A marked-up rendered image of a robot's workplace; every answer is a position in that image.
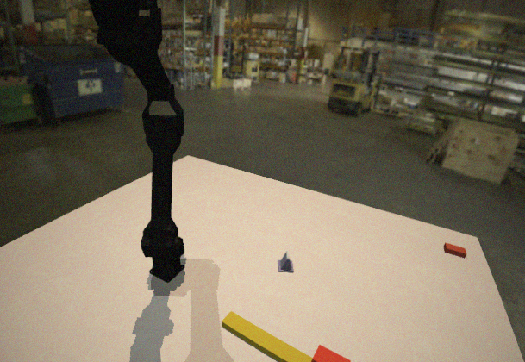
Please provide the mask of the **red rectangular bar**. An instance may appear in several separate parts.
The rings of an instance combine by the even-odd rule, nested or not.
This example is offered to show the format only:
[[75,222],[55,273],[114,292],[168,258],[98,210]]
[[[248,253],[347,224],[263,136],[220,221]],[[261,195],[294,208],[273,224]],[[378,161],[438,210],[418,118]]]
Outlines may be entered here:
[[449,244],[449,243],[445,243],[444,244],[444,251],[446,253],[450,253],[452,255],[457,255],[459,257],[465,257],[467,255],[466,253],[466,249],[463,248],[463,247],[459,247],[459,246],[455,246],[455,245],[452,245],[452,244]]

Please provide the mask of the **yellow bar with red block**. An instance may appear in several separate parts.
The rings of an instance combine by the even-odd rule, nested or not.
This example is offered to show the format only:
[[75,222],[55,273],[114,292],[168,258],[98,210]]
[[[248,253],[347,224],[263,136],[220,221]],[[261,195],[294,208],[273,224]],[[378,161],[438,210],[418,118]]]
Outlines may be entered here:
[[242,340],[255,346],[261,352],[269,355],[278,362],[350,362],[351,360],[340,356],[338,353],[319,345],[314,357],[300,352],[289,346],[277,337],[272,336],[263,329],[254,326],[234,312],[230,312],[222,320],[222,327],[241,337]]

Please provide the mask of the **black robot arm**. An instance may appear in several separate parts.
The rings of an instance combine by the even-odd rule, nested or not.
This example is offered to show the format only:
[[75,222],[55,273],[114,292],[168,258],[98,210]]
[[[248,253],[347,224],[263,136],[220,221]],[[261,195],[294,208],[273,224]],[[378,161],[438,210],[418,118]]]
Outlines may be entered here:
[[[151,220],[144,228],[141,250],[152,257],[149,271],[170,283],[181,270],[183,238],[171,218],[173,154],[184,135],[183,108],[175,98],[174,85],[166,76],[159,59],[162,42],[161,8],[157,0],[129,0],[118,6],[103,6],[89,0],[98,28],[98,44],[104,44],[116,61],[131,66],[147,90],[147,106],[142,113],[146,142],[153,153]],[[150,10],[139,16],[139,10]],[[153,101],[169,101],[177,115],[150,115]],[[168,281],[169,280],[169,281]]]

